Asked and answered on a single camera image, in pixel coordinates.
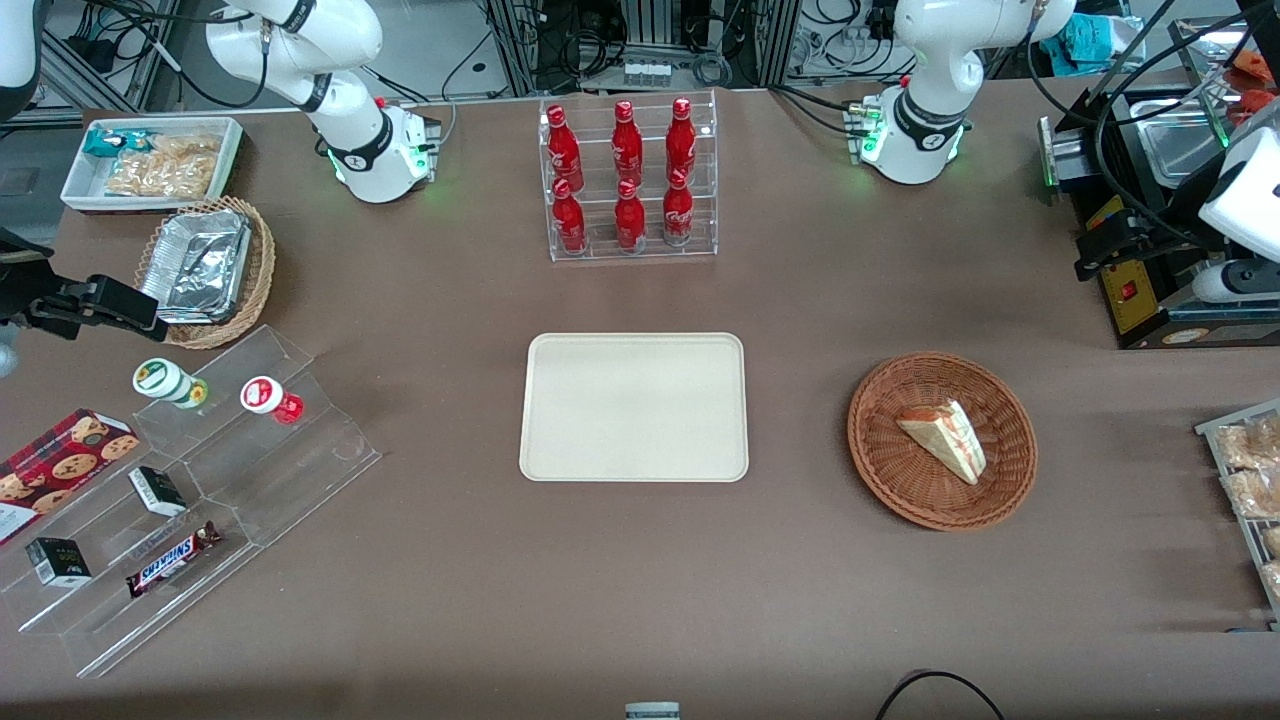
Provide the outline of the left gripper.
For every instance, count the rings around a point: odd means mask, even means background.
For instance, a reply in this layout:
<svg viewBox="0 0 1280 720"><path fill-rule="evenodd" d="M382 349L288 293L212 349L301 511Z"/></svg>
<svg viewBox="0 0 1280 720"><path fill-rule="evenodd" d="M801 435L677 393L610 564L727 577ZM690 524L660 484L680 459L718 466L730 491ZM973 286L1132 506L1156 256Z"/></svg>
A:
<svg viewBox="0 0 1280 720"><path fill-rule="evenodd" d="M1075 278L1088 282L1115 263L1143 263L1164 254L1152 225L1135 210L1119 210L1098 223L1098 231L1076 237Z"/></svg>

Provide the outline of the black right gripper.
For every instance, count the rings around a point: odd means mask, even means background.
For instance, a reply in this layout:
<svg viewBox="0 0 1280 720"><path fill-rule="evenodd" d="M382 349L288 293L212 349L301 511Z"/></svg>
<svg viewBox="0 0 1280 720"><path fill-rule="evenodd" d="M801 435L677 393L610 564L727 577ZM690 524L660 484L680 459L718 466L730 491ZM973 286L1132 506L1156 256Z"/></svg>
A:
<svg viewBox="0 0 1280 720"><path fill-rule="evenodd" d="M106 325L166 340L166 322L157 300L108 275L88 278L88 304L76 292L81 283L51 266L52 250L1 229L1 323L42 331L74 341L84 325Z"/></svg>

